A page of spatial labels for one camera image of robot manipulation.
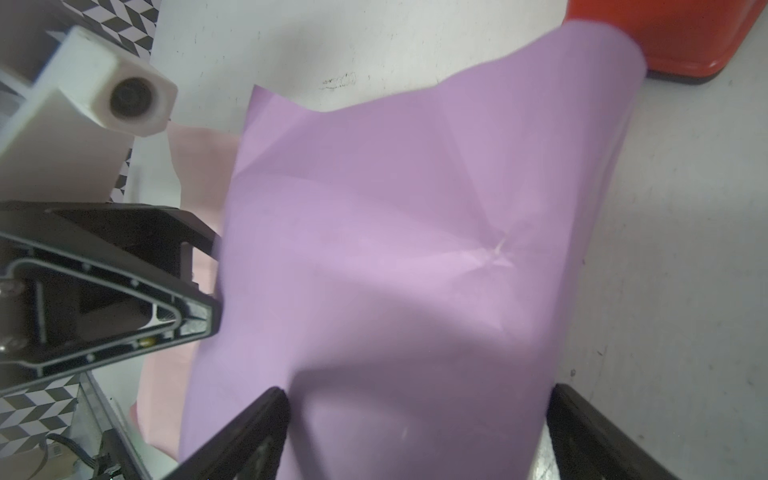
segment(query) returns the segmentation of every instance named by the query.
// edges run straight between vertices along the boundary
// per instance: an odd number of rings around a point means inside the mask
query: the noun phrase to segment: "white floor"
[[[152,64],[179,85],[176,122],[239,132],[253,83],[334,109],[504,55],[563,12],[164,0]],[[766,52],[768,12],[709,84],[645,82],[559,373],[682,479],[768,478]],[[163,135],[137,141],[126,195],[178,204]]]

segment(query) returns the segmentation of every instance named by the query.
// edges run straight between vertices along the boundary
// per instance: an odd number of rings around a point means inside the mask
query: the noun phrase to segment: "black and white chevron pattern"
[[[0,458],[32,450],[48,433],[66,436],[79,388],[74,375],[0,398]]]
[[[149,60],[160,0],[62,0],[91,28],[103,30],[128,51]]]
[[[118,177],[118,181],[115,183],[114,188],[112,188],[112,193],[109,196],[109,200],[116,204],[122,204],[123,198],[125,197],[125,184],[128,182],[128,168],[131,167],[131,152],[133,152],[133,149],[128,151],[128,156],[125,158],[123,166],[120,169],[120,177]]]

